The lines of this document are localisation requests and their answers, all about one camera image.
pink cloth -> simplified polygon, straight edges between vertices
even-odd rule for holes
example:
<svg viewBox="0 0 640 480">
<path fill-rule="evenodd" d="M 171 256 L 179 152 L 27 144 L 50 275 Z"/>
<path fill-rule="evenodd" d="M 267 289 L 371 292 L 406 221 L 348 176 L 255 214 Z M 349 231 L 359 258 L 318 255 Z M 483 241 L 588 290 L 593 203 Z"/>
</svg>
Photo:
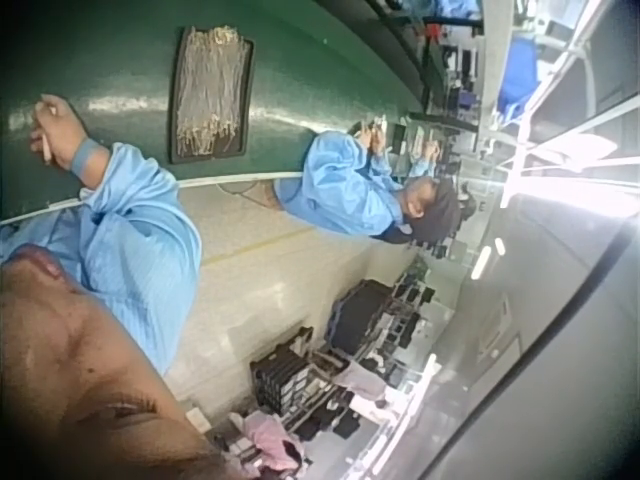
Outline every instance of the pink cloth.
<svg viewBox="0 0 640 480">
<path fill-rule="evenodd" d="M 301 457 L 302 445 L 287 433 L 277 418 L 261 411 L 253 412 L 244 419 L 244 435 L 262 450 L 262 461 L 267 467 L 277 471 L 298 468 L 297 462 L 287 455 L 282 442 L 291 442 Z"/>
</svg>

white tiled floor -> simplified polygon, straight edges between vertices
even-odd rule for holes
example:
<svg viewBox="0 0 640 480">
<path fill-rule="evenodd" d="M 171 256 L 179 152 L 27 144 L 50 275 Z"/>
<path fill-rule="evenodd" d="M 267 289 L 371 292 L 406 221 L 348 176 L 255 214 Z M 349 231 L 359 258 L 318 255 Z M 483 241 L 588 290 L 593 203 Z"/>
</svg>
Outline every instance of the white tiled floor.
<svg viewBox="0 0 640 480">
<path fill-rule="evenodd" d="M 404 247 L 323 233 L 216 187 L 183 190 L 202 236 L 197 299 L 166 381 L 209 417 L 250 393 L 248 364 L 299 326 L 324 335 L 333 301 L 362 278 L 392 283 Z"/>
</svg>

wristband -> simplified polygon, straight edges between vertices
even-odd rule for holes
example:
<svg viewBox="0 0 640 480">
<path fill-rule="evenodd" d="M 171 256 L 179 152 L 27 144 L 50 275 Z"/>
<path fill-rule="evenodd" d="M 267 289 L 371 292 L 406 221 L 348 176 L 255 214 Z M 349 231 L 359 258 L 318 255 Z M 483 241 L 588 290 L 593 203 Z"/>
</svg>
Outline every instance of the wristband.
<svg viewBox="0 0 640 480">
<path fill-rule="evenodd" d="M 73 160 L 71 160 L 71 171 L 76 174 L 76 176 L 82 176 L 82 172 L 84 172 L 84 168 L 87 166 L 87 162 L 89 161 L 89 157 L 93 153 L 93 151 L 99 147 L 100 144 L 95 140 L 87 137 L 85 138 L 78 150 L 76 150 L 75 155 L 73 156 Z"/>
</svg>

green workbench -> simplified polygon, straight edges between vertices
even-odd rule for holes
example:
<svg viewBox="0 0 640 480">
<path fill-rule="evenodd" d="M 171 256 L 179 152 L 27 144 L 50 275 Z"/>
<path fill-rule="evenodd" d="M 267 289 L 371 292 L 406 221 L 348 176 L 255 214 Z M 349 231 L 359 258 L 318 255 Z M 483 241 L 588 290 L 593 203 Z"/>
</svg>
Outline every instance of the green workbench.
<svg viewBox="0 0 640 480">
<path fill-rule="evenodd" d="M 77 197 L 28 150 L 41 92 L 66 97 L 96 140 L 139 146 L 183 184 L 300 172 L 313 132 L 420 109 L 346 26 L 311 0 L 137 0 L 40 10 L 3 59 L 2 219 Z M 169 95 L 182 29 L 230 25 L 256 44 L 246 154 L 168 163 Z"/>
</svg>

tray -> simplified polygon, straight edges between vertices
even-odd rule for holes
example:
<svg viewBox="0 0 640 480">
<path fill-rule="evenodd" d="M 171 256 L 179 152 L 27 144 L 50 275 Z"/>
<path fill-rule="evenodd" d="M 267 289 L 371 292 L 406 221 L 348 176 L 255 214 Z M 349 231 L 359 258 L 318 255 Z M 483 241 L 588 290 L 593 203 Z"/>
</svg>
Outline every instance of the tray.
<svg viewBox="0 0 640 480">
<path fill-rule="evenodd" d="M 197 32 L 206 32 L 210 29 L 197 28 Z M 173 77 L 173 96 L 171 99 L 171 122 L 170 122 L 170 151 L 169 160 L 173 164 L 192 163 L 204 160 L 212 160 L 217 158 L 228 158 L 244 155 L 247 148 L 247 138 L 249 136 L 249 105 L 251 100 L 251 85 L 253 83 L 253 59 L 255 52 L 255 44 L 253 41 L 242 37 L 245 45 L 248 46 L 247 55 L 245 56 L 244 66 L 242 70 L 242 78 L 240 81 L 240 115 L 241 122 L 238 130 L 233 138 L 228 135 L 218 135 L 214 151 L 208 155 L 180 155 L 178 154 L 178 97 L 180 95 L 180 74 L 182 72 L 182 64 L 184 62 L 184 53 L 187 47 L 187 38 L 191 32 L 191 27 L 185 28 L 180 40 L 178 50 L 178 59 Z"/>
</svg>

